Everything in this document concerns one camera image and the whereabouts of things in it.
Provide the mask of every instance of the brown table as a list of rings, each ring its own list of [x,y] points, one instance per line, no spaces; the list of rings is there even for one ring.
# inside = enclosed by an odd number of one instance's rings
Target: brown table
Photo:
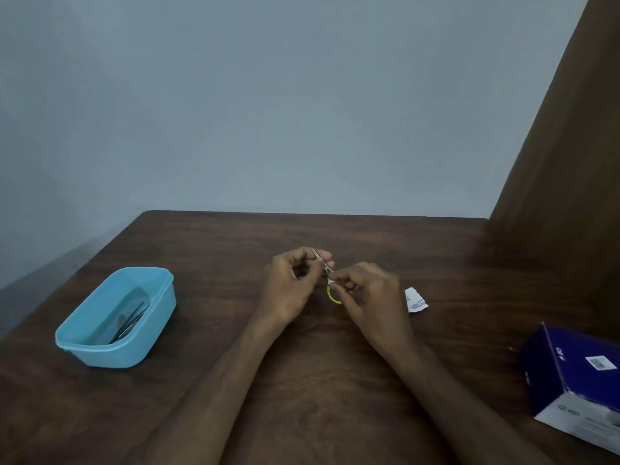
[[[450,371],[558,464],[617,456],[534,421],[516,351],[541,320],[595,327],[590,310],[484,219],[145,212],[0,342],[0,463],[119,463],[203,375],[254,309],[263,266],[301,245],[340,267],[374,261],[430,307],[410,317]],[[147,358],[94,369],[54,345],[110,273],[162,266],[178,307]],[[456,460],[344,310],[316,291],[259,369],[225,464]]]

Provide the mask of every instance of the gray wall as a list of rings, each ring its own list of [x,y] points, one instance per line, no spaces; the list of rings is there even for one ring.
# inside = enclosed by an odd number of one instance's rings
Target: gray wall
[[[488,217],[585,1],[0,0],[0,287],[143,210]]]

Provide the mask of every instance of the person's left hand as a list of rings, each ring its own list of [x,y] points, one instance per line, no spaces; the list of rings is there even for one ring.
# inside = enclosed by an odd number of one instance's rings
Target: person's left hand
[[[331,253],[323,250],[317,253],[334,267]],[[265,267],[259,307],[254,317],[284,328],[299,315],[314,288],[327,284],[323,275],[324,263],[316,258],[312,248],[302,247],[275,256]]]

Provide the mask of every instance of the hand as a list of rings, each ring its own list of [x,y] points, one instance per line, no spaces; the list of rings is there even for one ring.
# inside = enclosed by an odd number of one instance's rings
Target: hand
[[[334,267],[331,253],[317,252]],[[284,328],[299,315],[314,288],[327,284],[324,275],[324,263],[316,258],[312,248],[298,248],[275,256],[265,267],[259,308],[254,317]]]
[[[332,273],[329,278],[353,322],[386,360],[412,344],[407,301],[397,275],[374,263],[362,262]],[[358,305],[347,289],[363,289],[363,303]]]

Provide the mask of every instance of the plastic tub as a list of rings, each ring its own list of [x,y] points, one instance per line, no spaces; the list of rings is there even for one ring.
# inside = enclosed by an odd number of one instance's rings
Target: plastic tub
[[[56,330],[56,344],[92,367],[131,367],[151,350],[177,305],[172,273],[128,267],[112,273]],[[147,308],[124,338],[111,343],[123,322]]]

